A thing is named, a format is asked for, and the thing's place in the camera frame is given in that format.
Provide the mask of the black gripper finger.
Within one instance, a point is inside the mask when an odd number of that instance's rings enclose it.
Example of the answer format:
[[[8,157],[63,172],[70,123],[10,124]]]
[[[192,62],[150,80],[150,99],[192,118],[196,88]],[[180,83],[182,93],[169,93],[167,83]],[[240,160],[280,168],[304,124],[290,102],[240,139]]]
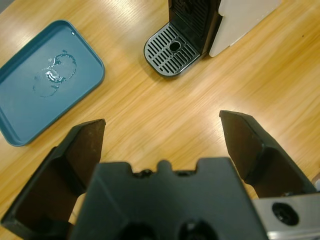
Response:
[[[70,216],[100,162],[106,121],[74,126],[51,149],[1,219],[15,235],[69,235]]]
[[[219,113],[228,154],[240,178],[260,198],[313,194],[312,182],[280,144],[248,114]]]

